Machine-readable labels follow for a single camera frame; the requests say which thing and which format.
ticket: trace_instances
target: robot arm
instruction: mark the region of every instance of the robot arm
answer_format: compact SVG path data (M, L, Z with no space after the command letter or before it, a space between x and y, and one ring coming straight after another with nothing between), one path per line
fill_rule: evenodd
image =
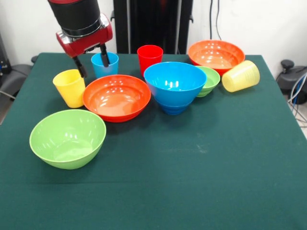
M86 71L78 56L97 47L105 67L110 62L105 43L112 39L112 27L104 14L100 13L97 0L48 0L62 30L57 40L65 53L76 63L82 77Z

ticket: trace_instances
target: orange bowl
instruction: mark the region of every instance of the orange bowl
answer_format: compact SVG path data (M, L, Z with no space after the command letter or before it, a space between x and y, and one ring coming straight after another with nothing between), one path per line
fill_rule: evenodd
M109 75L89 84L83 94L84 106L109 122L125 122L135 118L151 98L142 80L128 75Z
M218 40L196 42L189 48L188 55L194 65L210 67L221 76L245 60L239 47Z

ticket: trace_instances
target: red cup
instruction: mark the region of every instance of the red cup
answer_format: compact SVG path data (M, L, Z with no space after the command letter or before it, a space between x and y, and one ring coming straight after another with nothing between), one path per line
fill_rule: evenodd
M154 45L141 46L138 48L138 56L141 74L144 77L144 72L148 67L162 61L163 49Z

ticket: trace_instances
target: blue cup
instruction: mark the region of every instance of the blue cup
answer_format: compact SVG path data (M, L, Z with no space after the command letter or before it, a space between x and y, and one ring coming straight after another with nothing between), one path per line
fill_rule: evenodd
M96 78L101 78L108 75L114 75L118 74L118 55L108 52L107 53L109 57L110 64L108 67L104 67L102 60L101 60L101 54L95 54L92 56L92 65L94 68L94 72L96 75Z

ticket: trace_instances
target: small green bowl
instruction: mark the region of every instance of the small green bowl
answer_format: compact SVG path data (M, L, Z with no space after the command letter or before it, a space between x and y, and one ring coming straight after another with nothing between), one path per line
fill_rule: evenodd
M203 86L201 92L197 95L197 97L204 97L208 95L217 86L217 84L221 80L221 77L220 74L212 68L205 66L197 66L197 68L200 68L207 75L207 82Z

